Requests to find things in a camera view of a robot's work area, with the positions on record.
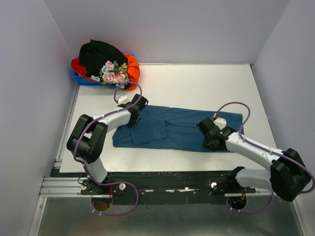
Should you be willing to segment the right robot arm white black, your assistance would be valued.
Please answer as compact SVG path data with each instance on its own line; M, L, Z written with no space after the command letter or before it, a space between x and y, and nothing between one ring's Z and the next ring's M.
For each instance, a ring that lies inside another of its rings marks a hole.
M292 202L312 180L299 153L291 148L283 151L262 145L227 126L221 118L205 118L197 128L204 135L204 148L237 153L263 167L261 170L235 168L226 181L227 189L233 193L243 187L260 188Z

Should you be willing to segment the teal blue t shirt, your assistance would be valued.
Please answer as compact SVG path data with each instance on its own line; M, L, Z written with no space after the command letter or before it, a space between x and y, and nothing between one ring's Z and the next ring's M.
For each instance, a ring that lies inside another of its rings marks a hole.
M116 129L113 146L212 152L202 146L204 135L196 125L214 114L214 111L148 105L135 126L123 125Z

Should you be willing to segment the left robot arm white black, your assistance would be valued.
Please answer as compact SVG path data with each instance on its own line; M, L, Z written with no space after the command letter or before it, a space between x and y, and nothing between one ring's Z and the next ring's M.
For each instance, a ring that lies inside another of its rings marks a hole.
M109 182L106 180L108 171L100 158L107 133L120 126L135 126L147 105L148 100L140 94L136 94L131 101L120 96L114 110L98 117L83 114L77 120L66 148L73 159L83 166L96 193L104 194L109 189Z

